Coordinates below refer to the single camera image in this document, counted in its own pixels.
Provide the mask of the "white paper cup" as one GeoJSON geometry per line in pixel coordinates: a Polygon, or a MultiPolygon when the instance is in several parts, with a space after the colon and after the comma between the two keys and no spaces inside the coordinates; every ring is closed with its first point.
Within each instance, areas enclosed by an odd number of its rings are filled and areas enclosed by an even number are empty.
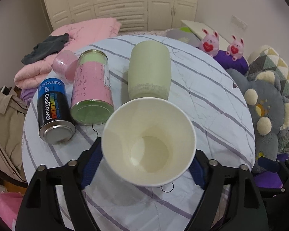
{"type": "Polygon", "coordinates": [[[107,120],[102,153],[121,179],[142,187],[178,179],[196,153],[196,132],[186,113],[159,98],[139,98],[120,106],[107,120]]]}

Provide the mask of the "grey plush toy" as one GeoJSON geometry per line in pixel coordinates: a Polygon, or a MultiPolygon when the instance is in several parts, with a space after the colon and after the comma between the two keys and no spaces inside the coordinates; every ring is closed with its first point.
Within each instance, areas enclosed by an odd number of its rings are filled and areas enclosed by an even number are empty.
{"type": "Polygon", "coordinates": [[[245,77],[235,69],[227,69],[244,96],[255,135],[255,157],[276,160],[279,137],[289,130],[289,99],[281,94],[278,74],[265,70],[245,77]]]}

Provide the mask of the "blue black CoolTowel can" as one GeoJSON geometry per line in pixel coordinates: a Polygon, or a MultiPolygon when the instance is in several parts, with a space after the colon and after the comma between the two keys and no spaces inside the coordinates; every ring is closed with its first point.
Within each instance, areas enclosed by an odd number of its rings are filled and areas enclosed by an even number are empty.
{"type": "Polygon", "coordinates": [[[46,143],[66,142],[75,134],[65,84],[58,78],[47,78],[38,87],[37,116],[39,136],[46,143]]]}

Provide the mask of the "purple cushion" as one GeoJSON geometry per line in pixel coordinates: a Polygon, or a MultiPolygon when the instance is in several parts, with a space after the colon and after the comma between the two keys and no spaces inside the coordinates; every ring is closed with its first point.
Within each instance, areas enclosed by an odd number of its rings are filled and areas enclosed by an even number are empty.
{"type": "Polygon", "coordinates": [[[226,55],[226,51],[219,50],[218,54],[214,56],[213,59],[218,62],[223,69],[235,69],[243,75],[247,73],[249,68],[248,62],[244,57],[233,61],[231,55],[226,55]]]}

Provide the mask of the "triangle pattern pillow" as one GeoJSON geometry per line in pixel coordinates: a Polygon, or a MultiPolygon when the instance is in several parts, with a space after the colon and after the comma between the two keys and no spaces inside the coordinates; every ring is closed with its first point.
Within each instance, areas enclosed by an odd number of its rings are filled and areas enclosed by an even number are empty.
{"type": "MultiPolygon", "coordinates": [[[[268,45],[261,46],[249,56],[248,62],[247,78],[253,78],[261,71],[275,71],[280,78],[281,94],[289,99],[289,67],[275,49],[268,45]]],[[[279,138],[278,152],[289,154],[289,130],[279,138]]]]}

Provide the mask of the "beige jacket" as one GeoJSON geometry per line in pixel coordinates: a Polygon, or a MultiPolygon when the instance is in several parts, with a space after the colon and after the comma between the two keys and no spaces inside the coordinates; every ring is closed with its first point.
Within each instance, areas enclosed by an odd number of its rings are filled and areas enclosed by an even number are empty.
{"type": "Polygon", "coordinates": [[[22,132],[28,106],[16,95],[0,92],[0,171],[26,182],[22,165],[22,132]]]}

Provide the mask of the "right pink bunny plush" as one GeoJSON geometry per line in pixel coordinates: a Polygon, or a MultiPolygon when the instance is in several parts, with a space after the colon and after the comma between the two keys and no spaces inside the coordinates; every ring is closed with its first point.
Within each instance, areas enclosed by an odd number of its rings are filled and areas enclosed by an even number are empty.
{"type": "Polygon", "coordinates": [[[232,60],[235,62],[243,57],[244,53],[244,40],[242,38],[237,39],[235,35],[232,35],[233,42],[227,47],[226,55],[232,56],[232,60]]]}

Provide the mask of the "pink green towel canister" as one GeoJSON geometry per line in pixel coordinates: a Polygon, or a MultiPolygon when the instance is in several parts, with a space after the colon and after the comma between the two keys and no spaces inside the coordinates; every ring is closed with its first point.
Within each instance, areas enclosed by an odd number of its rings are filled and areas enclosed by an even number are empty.
{"type": "Polygon", "coordinates": [[[83,125],[103,124],[114,112],[108,58],[102,51],[90,49],[79,56],[70,112],[83,125]]]}

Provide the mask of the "left pink bunny plush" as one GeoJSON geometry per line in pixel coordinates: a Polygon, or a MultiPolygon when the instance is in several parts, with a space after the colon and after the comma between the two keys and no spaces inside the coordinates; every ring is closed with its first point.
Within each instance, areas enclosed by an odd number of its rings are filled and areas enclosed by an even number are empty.
{"type": "Polygon", "coordinates": [[[215,57],[219,51],[219,34],[217,31],[213,31],[209,34],[207,30],[202,30],[206,35],[200,41],[198,48],[208,54],[211,57],[215,57]]]}

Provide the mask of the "white bedside board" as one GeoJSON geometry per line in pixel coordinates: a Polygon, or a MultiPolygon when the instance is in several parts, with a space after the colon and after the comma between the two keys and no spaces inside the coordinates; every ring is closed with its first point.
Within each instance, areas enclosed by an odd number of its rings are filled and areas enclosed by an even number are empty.
{"type": "MultiPolygon", "coordinates": [[[[204,23],[199,23],[196,21],[190,21],[190,20],[181,20],[181,23],[184,27],[188,27],[189,30],[193,34],[195,34],[200,40],[202,40],[205,37],[205,33],[202,31],[203,29],[207,30],[209,34],[213,33],[213,29],[207,26],[204,23]]],[[[219,35],[219,43],[220,43],[220,48],[225,50],[227,46],[229,45],[229,42],[222,37],[222,35],[219,35]]]]}

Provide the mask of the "grey flower pillow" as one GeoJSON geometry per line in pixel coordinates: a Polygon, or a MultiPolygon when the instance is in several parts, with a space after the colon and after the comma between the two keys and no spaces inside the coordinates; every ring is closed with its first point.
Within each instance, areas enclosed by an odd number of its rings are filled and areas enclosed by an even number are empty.
{"type": "Polygon", "coordinates": [[[200,39],[198,39],[198,37],[194,35],[192,32],[185,32],[180,29],[171,29],[166,33],[165,36],[167,38],[175,39],[183,43],[189,44],[196,48],[198,47],[200,43],[200,39]]]}

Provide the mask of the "dark grey garment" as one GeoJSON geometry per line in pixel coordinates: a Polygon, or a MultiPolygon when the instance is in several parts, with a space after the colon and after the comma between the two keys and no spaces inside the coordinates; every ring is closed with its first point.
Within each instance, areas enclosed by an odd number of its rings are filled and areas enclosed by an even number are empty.
{"type": "Polygon", "coordinates": [[[31,53],[25,55],[21,62],[24,65],[33,64],[49,55],[59,53],[68,41],[68,33],[58,36],[50,35],[43,42],[37,44],[31,53]]]}

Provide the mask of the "heart pattern bed sheet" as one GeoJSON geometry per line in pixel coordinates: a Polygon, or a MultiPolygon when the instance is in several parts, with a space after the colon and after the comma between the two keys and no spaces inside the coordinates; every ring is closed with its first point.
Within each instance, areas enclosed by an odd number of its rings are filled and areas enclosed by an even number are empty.
{"type": "Polygon", "coordinates": [[[121,35],[157,35],[157,36],[162,36],[165,37],[167,32],[170,31],[171,29],[167,29],[167,30],[158,30],[158,31],[120,31],[118,33],[118,36],[121,35]]]}

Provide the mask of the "folded pink quilt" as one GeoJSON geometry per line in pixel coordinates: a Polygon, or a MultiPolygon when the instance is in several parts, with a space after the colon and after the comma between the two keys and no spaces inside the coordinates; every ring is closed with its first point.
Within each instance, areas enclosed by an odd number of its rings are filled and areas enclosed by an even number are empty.
{"type": "MultiPolygon", "coordinates": [[[[69,41],[65,44],[64,50],[76,52],[89,44],[117,36],[121,25],[116,18],[98,18],[66,24],[57,28],[51,34],[58,36],[68,33],[69,41]]],[[[38,87],[53,70],[52,64],[55,57],[56,54],[52,54],[22,67],[14,77],[15,85],[20,89],[38,87]]]]}

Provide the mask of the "white wall socket strip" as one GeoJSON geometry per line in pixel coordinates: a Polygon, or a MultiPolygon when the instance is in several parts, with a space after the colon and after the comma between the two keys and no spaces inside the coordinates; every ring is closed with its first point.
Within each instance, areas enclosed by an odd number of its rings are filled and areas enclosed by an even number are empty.
{"type": "Polygon", "coordinates": [[[238,17],[232,15],[231,17],[231,23],[233,23],[234,25],[236,25],[238,28],[242,29],[242,30],[246,30],[247,28],[247,24],[242,21],[241,19],[239,19],[238,17]]]}

